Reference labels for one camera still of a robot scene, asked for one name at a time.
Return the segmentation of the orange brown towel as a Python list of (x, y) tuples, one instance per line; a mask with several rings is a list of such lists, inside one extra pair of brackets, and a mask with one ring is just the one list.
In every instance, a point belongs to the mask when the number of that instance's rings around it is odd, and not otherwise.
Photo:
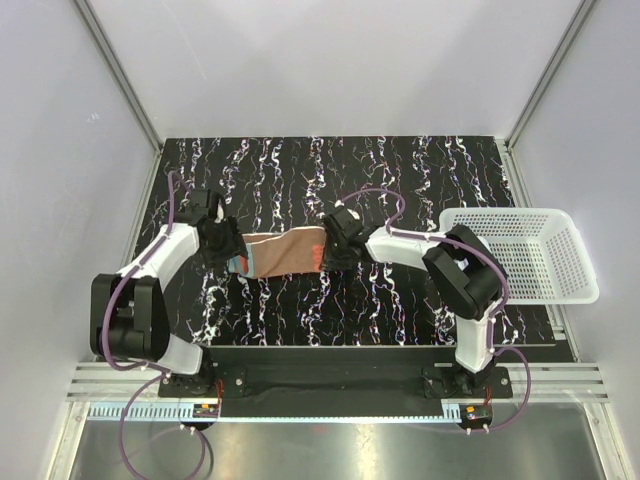
[(283, 233), (244, 234), (247, 254), (227, 262), (230, 273), (261, 279), (322, 271), (327, 239), (320, 226), (292, 228)]

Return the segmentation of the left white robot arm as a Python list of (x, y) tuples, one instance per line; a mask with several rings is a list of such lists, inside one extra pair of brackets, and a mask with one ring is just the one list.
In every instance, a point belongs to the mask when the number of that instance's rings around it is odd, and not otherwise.
[(131, 263), (114, 274), (99, 274), (91, 284), (91, 351), (115, 370), (148, 366), (181, 375), (196, 396), (215, 386), (216, 372), (204, 364), (204, 351), (171, 332), (164, 291), (193, 257), (211, 271), (245, 257), (237, 220), (226, 214), (224, 198), (196, 189), (181, 211), (170, 202), (169, 222)]

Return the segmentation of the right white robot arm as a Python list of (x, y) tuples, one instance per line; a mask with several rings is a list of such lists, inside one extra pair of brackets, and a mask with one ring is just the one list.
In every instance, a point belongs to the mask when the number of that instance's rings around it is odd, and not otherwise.
[(494, 355), (489, 333), (509, 298), (509, 288), (506, 270), (480, 237), (460, 224), (436, 233), (367, 227), (344, 206), (327, 215), (323, 226), (326, 270), (347, 270), (368, 262), (427, 272), (442, 303), (456, 317), (455, 387), (470, 397), (488, 387), (486, 367)]

